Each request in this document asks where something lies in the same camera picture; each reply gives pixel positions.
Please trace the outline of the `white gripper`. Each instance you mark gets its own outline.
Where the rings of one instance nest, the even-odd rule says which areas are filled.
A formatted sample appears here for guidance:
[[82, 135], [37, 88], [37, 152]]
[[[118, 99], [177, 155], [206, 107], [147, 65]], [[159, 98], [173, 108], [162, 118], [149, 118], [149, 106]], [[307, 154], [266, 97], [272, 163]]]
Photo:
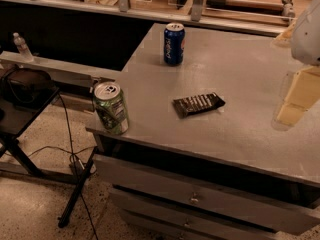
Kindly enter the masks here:
[[288, 72], [282, 81], [272, 127], [288, 131], [320, 100], [320, 0], [312, 0], [297, 21], [274, 38], [271, 45], [291, 47], [294, 59], [313, 65]]

